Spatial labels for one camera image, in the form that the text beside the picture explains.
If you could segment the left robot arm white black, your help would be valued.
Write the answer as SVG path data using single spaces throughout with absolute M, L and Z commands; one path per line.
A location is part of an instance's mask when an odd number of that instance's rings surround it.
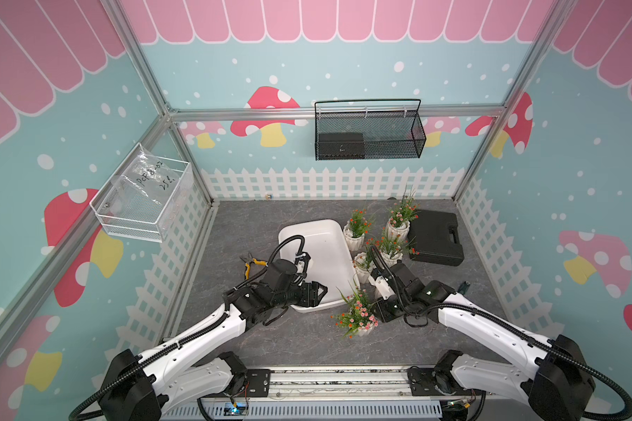
M 293 235 L 273 250 L 266 266 L 223 295 L 209 317 L 161 345 L 118 354 L 98 391 L 70 412 L 71 420 L 158 420 L 175 402 L 168 390 L 180 375 L 254 326 L 269 326 L 292 306 L 316 307 L 328 293 L 307 281 L 311 257 L 305 237 Z

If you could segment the red flower pot front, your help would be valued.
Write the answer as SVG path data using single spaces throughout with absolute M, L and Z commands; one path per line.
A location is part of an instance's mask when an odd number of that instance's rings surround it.
M 367 257 L 365 252 L 361 252 L 353 259 L 353 266 L 356 283 L 360 286 L 366 284 L 371 277 L 372 270 L 375 268 L 373 261 Z

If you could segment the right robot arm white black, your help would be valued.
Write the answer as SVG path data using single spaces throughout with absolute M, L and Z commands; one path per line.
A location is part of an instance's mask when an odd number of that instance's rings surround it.
M 436 363 L 442 378 L 461 389 L 479 389 L 526 403 L 543 420 L 628 420 L 632 397 L 619 384 L 586 364 L 579 345 L 531 333 L 477 305 L 449 285 L 423 283 L 402 262 L 390 266 L 377 247 L 368 252 L 372 284 L 380 297 L 373 314 L 412 328 L 434 322 L 476 340 L 503 358 L 481 361 L 449 351 Z

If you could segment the pink flower white pot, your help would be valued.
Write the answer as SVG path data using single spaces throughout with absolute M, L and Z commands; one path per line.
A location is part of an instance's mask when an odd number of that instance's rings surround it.
M 342 294 L 342 299 L 347 309 L 332 319 L 342 328 L 346 338 L 367 336 L 380 325 L 380 320 L 372 313 L 372 302 L 361 287 L 354 287 L 348 296 Z

